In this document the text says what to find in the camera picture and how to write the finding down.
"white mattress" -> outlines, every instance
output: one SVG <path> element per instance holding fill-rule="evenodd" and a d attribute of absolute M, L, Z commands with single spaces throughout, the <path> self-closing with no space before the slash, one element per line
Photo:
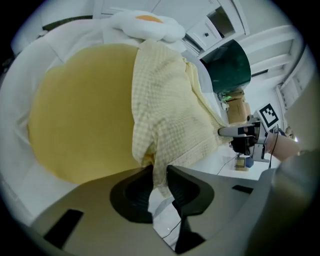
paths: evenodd
<path fill-rule="evenodd" d="M 141 42 L 108 27 L 108 19 L 77 20 L 37 39 L 16 58 L 0 90 L 0 172 L 6 203 L 18 220 L 30 225 L 44 209 L 77 186 L 56 178 L 38 164 L 28 141 L 27 123 L 32 99 L 46 71 L 63 64 L 86 47 L 112 43 L 137 46 Z M 184 51 L 179 44 L 169 47 Z M 212 109 L 220 114 L 207 70 L 188 52 L 183 56 L 198 67 L 204 95 Z M 208 171 L 214 154 L 193 167 Z M 161 197 L 151 196 L 150 210 L 155 212 L 161 202 Z"/>

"yellow blanket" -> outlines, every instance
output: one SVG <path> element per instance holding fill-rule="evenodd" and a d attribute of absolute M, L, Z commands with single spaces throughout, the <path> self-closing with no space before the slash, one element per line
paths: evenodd
<path fill-rule="evenodd" d="M 131 86 L 138 48 L 85 48 L 47 71 L 33 99 L 29 141 L 55 176 L 82 184 L 138 168 Z"/>
<path fill-rule="evenodd" d="M 201 93 L 197 68 L 161 42 L 139 46 L 132 78 L 132 154 L 167 196 L 167 165 L 188 167 L 220 145 L 225 126 Z"/>

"yellow checkered towel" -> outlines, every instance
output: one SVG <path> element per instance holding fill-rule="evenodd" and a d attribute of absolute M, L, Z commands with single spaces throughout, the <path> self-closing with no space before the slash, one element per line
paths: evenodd
<path fill-rule="evenodd" d="M 132 154 L 153 165 L 153 183 L 164 196 L 168 165 L 188 167 L 230 138 L 226 126 L 202 95 L 197 68 L 161 42 L 139 46 L 132 78 Z"/>

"white drawer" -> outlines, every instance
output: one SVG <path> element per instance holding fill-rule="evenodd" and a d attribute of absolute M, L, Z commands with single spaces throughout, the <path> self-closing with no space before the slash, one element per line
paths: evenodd
<path fill-rule="evenodd" d="M 191 37 L 204 51 L 222 40 L 218 30 L 206 16 L 187 31 Z"/>

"white pillow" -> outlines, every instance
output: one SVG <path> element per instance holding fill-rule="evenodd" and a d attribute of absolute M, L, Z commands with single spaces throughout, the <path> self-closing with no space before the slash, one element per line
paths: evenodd
<path fill-rule="evenodd" d="M 126 35 L 139 39 L 164 40 L 170 43 L 181 40 L 185 29 L 173 18 L 157 16 L 140 10 L 121 11 L 110 19 L 110 26 Z"/>

